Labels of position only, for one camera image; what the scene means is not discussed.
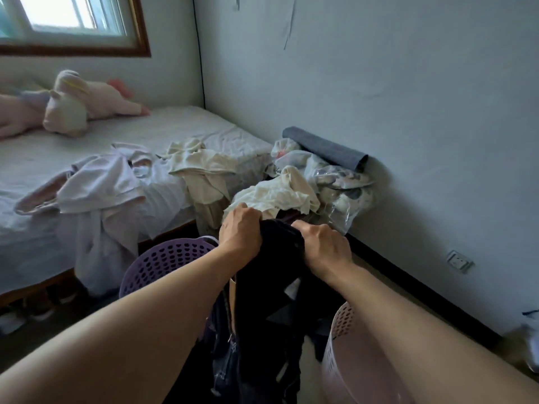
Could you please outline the person's left forearm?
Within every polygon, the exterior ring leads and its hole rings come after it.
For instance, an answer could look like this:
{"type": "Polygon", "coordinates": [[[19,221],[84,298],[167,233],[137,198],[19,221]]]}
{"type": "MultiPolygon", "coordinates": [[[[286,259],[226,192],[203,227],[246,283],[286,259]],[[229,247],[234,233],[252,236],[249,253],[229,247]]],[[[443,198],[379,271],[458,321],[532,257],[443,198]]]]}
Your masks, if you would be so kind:
{"type": "Polygon", "coordinates": [[[0,404],[161,404],[247,261],[220,245],[79,321],[0,375],[0,404]]]}

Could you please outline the purple plastic laundry basket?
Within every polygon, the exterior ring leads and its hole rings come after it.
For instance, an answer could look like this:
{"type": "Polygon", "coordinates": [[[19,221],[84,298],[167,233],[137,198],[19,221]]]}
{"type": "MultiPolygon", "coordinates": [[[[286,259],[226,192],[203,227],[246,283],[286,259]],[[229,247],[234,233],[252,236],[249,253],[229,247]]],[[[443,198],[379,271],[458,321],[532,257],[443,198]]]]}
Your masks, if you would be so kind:
{"type": "Polygon", "coordinates": [[[150,285],[167,274],[207,254],[219,245],[211,236],[176,238],[157,244],[138,256],[126,270],[118,298],[150,285]]]}

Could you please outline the clear plastic bag of clothes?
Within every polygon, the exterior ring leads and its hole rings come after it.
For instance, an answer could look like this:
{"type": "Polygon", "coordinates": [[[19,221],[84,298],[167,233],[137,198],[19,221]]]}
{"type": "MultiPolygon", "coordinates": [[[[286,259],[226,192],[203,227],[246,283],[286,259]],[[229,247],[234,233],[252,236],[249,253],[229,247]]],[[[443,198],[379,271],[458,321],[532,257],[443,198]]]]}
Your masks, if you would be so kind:
{"type": "Polygon", "coordinates": [[[365,173],[331,165],[318,155],[304,150],[293,150],[281,157],[281,160],[296,167],[315,189],[328,187],[334,190],[351,190],[374,183],[365,173]]]}
{"type": "Polygon", "coordinates": [[[274,143],[271,150],[271,158],[274,165],[283,168],[288,165],[302,165],[305,154],[299,143],[290,138],[282,138],[274,143]]]}
{"type": "Polygon", "coordinates": [[[315,222],[327,224],[342,235],[346,235],[354,219],[370,209],[375,199],[374,189],[367,186],[350,190],[323,187],[319,193],[321,206],[317,211],[315,222]]]}

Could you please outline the white plastic bag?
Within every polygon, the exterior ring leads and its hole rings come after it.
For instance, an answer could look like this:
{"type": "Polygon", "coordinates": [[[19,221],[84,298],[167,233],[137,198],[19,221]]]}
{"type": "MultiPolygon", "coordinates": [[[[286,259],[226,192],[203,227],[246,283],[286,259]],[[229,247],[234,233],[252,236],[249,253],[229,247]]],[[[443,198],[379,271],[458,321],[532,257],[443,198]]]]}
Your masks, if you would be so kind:
{"type": "Polygon", "coordinates": [[[539,309],[522,312],[523,360],[529,370],[539,375],[539,309]]]}

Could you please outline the pink plastic laundry basket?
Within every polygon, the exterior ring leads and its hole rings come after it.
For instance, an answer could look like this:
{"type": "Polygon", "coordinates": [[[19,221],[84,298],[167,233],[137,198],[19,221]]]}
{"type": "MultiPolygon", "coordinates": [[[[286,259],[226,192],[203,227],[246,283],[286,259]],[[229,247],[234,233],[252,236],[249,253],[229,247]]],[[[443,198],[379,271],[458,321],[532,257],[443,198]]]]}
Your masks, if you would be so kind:
{"type": "Polygon", "coordinates": [[[407,387],[349,303],[336,312],[322,360],[329,404],[415,404],[407,387]]]}

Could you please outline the pale lilac garment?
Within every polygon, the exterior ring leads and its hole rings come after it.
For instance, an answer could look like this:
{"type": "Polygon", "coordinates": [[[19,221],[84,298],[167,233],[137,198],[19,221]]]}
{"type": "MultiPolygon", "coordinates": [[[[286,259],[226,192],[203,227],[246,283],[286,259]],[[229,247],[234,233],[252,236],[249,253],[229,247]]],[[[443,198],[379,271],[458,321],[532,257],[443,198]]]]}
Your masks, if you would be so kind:
{"type": "Polygon", "coordinates": [[[141,178],[152,155],[137,145],[113,144],[62,171],[14,206],[18,215],[60,214],[59,240],[74,259],[77,279],[94,295],[118,288],[138,257],[137,207],[145,201],[141,178]]]}

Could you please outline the bed with white sheet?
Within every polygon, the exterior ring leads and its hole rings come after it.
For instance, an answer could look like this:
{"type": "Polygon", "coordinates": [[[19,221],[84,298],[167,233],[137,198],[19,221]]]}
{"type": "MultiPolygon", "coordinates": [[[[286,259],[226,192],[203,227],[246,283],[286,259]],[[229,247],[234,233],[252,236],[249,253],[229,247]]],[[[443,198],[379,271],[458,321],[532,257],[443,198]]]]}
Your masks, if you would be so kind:
{"type": "Polygon", "coordinates": [[[272,144],[198,107],[91,121],[89,131],[78,138],[35,130],[0,141],[0,306],[73,275],[70,252],[57,237],[59,213],[17,215],[19,199],[71,164],[109,153],[113,143],[143,146],[160,155],[171,143],[192,137],[238,159],[237,174],[225,179],[232,196],[257,183],[271,160],[272,144]]]}

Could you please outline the shoes under bed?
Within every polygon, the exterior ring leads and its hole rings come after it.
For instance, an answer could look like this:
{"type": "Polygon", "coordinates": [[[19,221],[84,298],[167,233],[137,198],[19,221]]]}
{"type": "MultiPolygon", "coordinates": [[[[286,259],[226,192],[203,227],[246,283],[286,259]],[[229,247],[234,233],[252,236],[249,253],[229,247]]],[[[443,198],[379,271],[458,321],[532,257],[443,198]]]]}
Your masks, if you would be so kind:
{"type": "Polygon", "coordinates": [[[57,305],[76,299],[78,285],[51,285],[13,303],[0,306],[0,338],[18,331],[29,320],[44,321],[54,314],[57,305]]]}

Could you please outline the dark blue jeans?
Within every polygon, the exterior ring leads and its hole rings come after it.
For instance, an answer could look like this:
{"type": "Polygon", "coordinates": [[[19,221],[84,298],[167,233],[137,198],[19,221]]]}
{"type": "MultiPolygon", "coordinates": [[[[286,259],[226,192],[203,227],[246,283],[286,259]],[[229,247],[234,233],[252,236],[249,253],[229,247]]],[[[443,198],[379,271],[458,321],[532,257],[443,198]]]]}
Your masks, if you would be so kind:
{"type": "Polygon", "coordinates": [[[206,319],[203,342],[209,349],[212,370],[212,404],[248,404],[240,375],[240,346],[233,330],[230,285],[219,293],[206,319]]]}

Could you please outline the person's left hand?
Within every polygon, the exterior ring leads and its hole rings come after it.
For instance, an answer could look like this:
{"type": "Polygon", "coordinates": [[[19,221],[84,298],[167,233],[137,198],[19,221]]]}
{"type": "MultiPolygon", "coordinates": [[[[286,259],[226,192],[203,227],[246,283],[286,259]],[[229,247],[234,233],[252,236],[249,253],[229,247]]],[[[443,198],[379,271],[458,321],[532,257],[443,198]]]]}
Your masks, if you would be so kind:
{"type": "Polygon", "coordinates": [[[258,255],[261,245],[260,223],[239,224],[236,206],[225,217],[219,231],[219,248],[224,249],[226,255],[231,258],[234,271],[239,271],[251,262],[258,255]]]}

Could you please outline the pink plush toy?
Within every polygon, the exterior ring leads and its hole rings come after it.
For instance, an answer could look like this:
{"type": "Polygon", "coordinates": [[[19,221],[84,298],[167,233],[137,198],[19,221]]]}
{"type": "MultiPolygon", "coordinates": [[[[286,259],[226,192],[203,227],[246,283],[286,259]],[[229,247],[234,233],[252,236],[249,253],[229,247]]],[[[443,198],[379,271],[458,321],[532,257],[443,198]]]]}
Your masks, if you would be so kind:
{"type": "Polygon", "coordinates": [[[49,90],[0,94],[0,140],[43,127],[49,90]]]}

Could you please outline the white and pink plush unicorn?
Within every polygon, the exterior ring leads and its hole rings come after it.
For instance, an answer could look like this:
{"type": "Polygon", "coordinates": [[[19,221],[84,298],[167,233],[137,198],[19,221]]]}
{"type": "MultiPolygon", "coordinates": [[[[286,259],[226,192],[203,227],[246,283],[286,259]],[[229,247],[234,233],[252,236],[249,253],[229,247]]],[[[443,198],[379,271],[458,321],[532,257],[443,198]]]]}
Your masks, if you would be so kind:
{"type": "Polygon", "coordinates": [[[133,95],[120,79],[87,81],[75,71],[64,70],[49,94],[43,128],[64,136],[81,136],[89,121],[150,115],[144,105],[131,101],[133,95]]]}

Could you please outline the window with wooden frame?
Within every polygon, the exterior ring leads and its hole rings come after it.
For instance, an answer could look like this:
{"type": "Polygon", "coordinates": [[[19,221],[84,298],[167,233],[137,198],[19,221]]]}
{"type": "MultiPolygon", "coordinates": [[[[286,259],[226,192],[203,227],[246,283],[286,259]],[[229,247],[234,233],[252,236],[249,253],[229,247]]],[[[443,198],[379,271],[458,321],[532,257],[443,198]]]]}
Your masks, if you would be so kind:
{"type": "Polygon", "coordinates": [[[150,58],[141,0],[0,0],[0,56],[150,58]]]}

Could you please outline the black garment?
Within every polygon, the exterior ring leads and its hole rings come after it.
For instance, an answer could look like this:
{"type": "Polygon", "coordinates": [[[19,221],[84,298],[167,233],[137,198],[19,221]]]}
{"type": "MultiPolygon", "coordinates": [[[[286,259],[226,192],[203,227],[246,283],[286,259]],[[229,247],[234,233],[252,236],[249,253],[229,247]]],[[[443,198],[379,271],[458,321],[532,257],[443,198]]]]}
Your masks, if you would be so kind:
{"type": "Polygon", "coordinates": [[[297,404],[305,337],[321,363],[344,299],[307,267],[299,230],[272,219],[260,233],[259,253],[236,274],[238,404],[297,404]]]}

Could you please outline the white wall socket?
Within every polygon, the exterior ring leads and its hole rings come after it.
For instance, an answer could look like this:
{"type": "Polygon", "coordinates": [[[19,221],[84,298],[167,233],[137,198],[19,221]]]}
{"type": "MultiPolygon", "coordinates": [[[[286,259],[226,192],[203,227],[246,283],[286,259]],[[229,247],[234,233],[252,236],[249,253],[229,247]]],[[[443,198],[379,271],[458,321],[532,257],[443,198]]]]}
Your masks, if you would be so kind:
{"type": "Polygon", "coordinates": [[[463,274],[467,273],[475,265],[470,258],[462,255],[457,251],[450,251],[447,255],[446,261],[450,267],[463,274]]]}

